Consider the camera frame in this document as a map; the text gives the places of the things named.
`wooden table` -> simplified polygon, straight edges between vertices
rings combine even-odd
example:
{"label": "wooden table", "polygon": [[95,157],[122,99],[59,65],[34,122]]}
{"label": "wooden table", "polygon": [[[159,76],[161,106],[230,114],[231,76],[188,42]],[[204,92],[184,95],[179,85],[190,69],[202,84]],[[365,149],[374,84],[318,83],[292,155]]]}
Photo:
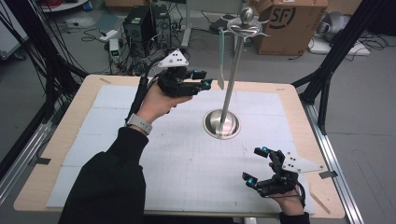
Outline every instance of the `wooden table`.
{"label": "wooden table", "polygon": [[[137,86],[138,77],[110,77],[90,75],[85,78],[64,118],[49,141],[43,158],[50,158],[48,165],[37,164],[26,181],[14,207],[19,211],[54,211],[46,203],[57,179],[60,167],[68,150],[73,145],[78,129],[92,107],[97,92],[103,85]],[[214,81],[213,90],[219,87]],[[300,103],[294,87],[289,84],[270,84],[253,82],[235,82],[236,91],[260,91],[277,93],[280,96],[295,147],[300,156],[318,164],[325,164],[317,140]],[[317,212],[313,218],[343,218],[345,211],[337,191],[330,178],[321,179],[318,173],[305,174],[310,193]]]}

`smartwatch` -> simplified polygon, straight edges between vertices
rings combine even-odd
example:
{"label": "smartwatch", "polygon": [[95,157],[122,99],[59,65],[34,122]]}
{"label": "smartwatch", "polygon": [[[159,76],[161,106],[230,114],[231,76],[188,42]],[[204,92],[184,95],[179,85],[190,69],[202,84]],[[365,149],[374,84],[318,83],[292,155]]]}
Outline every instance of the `smartwatch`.
{"label": "smartwatch", "polygon": [[151,129],[152,129],[152,126],[148,121],[139,118],[136,114],[132,114],[132,116],[126,122],[127,127],[129,127],[131,125],[134,125],[134,126],[140,128],[141,130],[143,130],[143,132],[146,133],[146,135],[149,135],[149,133],[151,132]]}

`robotic hand exoskeleton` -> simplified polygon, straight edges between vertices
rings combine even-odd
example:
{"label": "robotic hand exoskeleton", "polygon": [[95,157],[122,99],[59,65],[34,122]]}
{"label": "robotic hand exoskeleton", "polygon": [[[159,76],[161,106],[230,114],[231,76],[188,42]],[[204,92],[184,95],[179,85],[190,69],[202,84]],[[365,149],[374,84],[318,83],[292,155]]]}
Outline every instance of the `robotic hand exoskeleton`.
{"label": "robotic hand exoskeleton", "polygon": [[[192,96],[211,88],[212,79],[204,79],[205,71],[187,70],[186,66],[168,67],[158,75],[158,86],[170,96]],[[202,79],[200,82],[184,82],[185,79]]]}
{"label": "robotic hand exoskeleton", "polygon": [[274,151],[267,147],[256,147],[254,149],[254,153],[267,158],[270,157],[272,161],[272,170],[274,171],[274,175],[271,179],[258,181],[256,177],[253,175],[249,175],[247,173],[242,173],[242,178],[246,181],[246,185],[250,188],[257,190],[257,192],[263,198],[268,197],[273,194],[284,194],[288,191],[296,189],[296,185],[299,186],[300,192],[302,193],[300,196],[300,200],[303,206],[305,206],[305,192],[304,187],[298,182],[298,174],[286,171],[283,169],[285,166],[285,155],[281,150]]}
{"label": "robotic hand exoskeleton", "polygon": [[[159,67],[166,68],[166,70],[161,71],[149,82],[149,71],[155,63],[158,63]],[[189,65],[189,62],[179,49],[176,49],[165,58],[159,58],[151,62],[146,69],[146,74],[140,78],[136,96],[125,121],[127,122],[132,114],[136,114],[140,109],[149,88],[154,82],[158,83],[163,93],[173,97],[193,96],[198,94],[199,91],[210,90],[213,79],[204,79],[206,76],[205,71],[188,71],[187,65]],[[201,82],[184,82],[187,78],[202,80]]]}

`right hand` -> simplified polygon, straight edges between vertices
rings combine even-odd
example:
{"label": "right hand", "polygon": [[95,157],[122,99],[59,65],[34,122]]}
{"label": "right hand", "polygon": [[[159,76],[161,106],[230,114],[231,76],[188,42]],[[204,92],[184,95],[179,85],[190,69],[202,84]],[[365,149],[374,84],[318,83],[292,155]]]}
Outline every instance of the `right hand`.
{"label": "right hand", "polygon": [[296,190],[288,191],[284,194],[272,194],[269,197],[276,201],[282,212],[287,216],[299,216],[304,214],[303,205],[300,201],[300,195],[298,194],[299,188],[296,186]]}
{"label": "right hand", "polygon": [[185,103],[192,99],[192,96],[170,97],[161,91],[157,83],[154,83],[146,94],[145,100],[139,111],[136,113],[141,119],[152,123],[155,119],[168,113],[172,107]]}

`black sleeve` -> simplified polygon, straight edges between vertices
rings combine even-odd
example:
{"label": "black sleeve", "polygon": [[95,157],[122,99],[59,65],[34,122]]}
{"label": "black sleeve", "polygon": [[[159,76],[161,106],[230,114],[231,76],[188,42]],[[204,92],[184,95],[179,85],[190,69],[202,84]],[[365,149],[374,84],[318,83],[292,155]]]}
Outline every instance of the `black sleeve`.
{"label": "black sleeve", "polygon": [[110,149],[81,168],[59,223],[143,223],[146,183],[139,160],[148,141],[120,128]]}
{"label": "black sleeve", "polygon": [[281,224],[309,224],[309,214],[300,216],[286,216],[283,212],[279,214]]}

